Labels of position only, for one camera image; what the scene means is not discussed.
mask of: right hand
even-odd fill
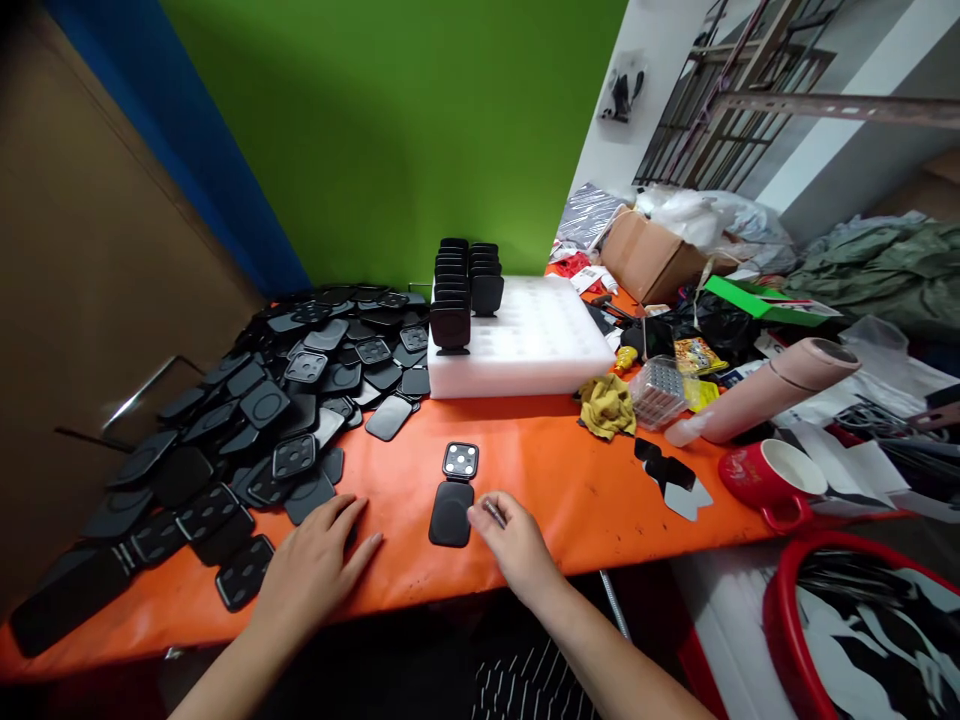
[[[483,509],[486,498],[503,514],[505,528]],[[501,491],[483,495],[467,509],[467,520],[493,551],[500,572],[524,605],[531,607],[563,586],[565,580],[550,557],[537,521],[512,495]]]

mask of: red mug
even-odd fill
[[[737,500],[756,508],[767,525],[788,533],[813,519],[808,498],[827,491],[827,479],[801,450],[782,440],[764,440],[731,450],[718,467],[720,479]],[[774,510],[796,507],[795,520],[780,520]]]

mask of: orange tablecloth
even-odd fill
[[[629,298],[621,304],[630,307]],[[340,493],[370,498],[360,537],[385,541],[339,618],[394,610],[504,585],[493,556],[473,533],[464,549],[432,545],[427,528],[448,442],[480,447],[477,496],[513,493],[540,522],[564,573],[751,542],[772,535],[760,515],[723,487],[716,465],[723,449],[705,441],[675,449],[696,470],[714,504],[696,523],[674,514],[633,455],[633,439],[605,443],[576,423],[569,397],[428,400],[397,438],[383,443],[363,430],[339,442],[346,461]],[[279,545],[292,530],[283,511],[255,513],[257,532]],[[169,647],[222,643],[236,637],[253,605],[232,615],[214,587],[216,568],[185,547],[140,574],[130,589],[75,632],[33,660],[20,656],[9,626],[0,629],[0,680],[51,679],[91,667],[163,653]]]

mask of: pile of black parts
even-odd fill
[[[159,428],[107,484],[82,540],[11,616],[36,657],[118,597],[141,570],[190,545],[218,567],[236,612],[260,589],[273,547],[248,508],[299,525],[343,474],[337,437],[360,427],[391,440],[430,392],[429,309],[416,293],[325,286],[253,316],[233,349],[165,407]]]
[[[430,327],[438,355],[468,355],[470,312],[495,317],[503,299],[503,267],[497,246],[462,238],[440,241],[434,265]]]

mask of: cardboard box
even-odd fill
[[[707,258],[643,214],[621,207],[610,223],[600,262],[624,290],[642,305],[677,301],[677,290],[696,282]],[[732,260],[718,258],[714,272],[726,275],[736,269]]]

